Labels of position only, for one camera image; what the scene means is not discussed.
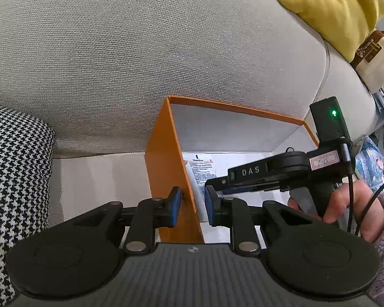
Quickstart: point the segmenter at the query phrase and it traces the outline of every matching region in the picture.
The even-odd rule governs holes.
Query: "houndstooth pillow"
[[[0,306],[15,294],[4,258],[14,244],[47,227],[54,131],[0,107]]]

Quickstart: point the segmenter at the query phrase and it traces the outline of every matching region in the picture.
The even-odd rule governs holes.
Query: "circular black disc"
[[[117,248],[105,237],[85,226],[50,231],[20,241],[7,254],[7,272],[20,292],[67,298],[111,278],[120,260]]]
[[[364,292],[379,267],[373,246],[324,224],[293,228],[273,243],[268,255],[271,271],[282,282],[319,297]]]

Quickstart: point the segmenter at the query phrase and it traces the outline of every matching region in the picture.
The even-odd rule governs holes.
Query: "black cable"
[[[369,202],[367,203],[366,207],[364,208],[363,212],[361,213],[360,221],[357,224],[357,228],[355,229],[354,234],[358,235],[361,227],[361,223],[363,222],[365,216],[367,215],[367,212],[370,210],[370,207],[373,205],[374,201],[378,197],[378,195],[383,191],[384,189],[384,183],[381,185],[381,187],[377,190],[377,192],[374,193],[374,195],[371,197]]]
[[[348,176],[348,194],[350,197],[350,205],[348,207],[348,223],[347,223],[347,232],[351,233],[351,225],[353,224],[353,214],[354,214],[354,188],[353,188],[353,176]]]

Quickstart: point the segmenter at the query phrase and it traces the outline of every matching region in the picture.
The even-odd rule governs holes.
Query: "orange box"
[[[203,242],[197,205],[185,170],[183,151],[310,151],[318,142],[303,120],[238,105],[196,98],[165,98],[145,152],[153,197],[173,186],[183,193],[175,228],[161,228],[162,242]]]

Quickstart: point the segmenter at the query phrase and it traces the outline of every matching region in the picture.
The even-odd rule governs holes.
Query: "yellow pillow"
[[[319,32],[347,61],[384,16],[384,0],[279,0]]]

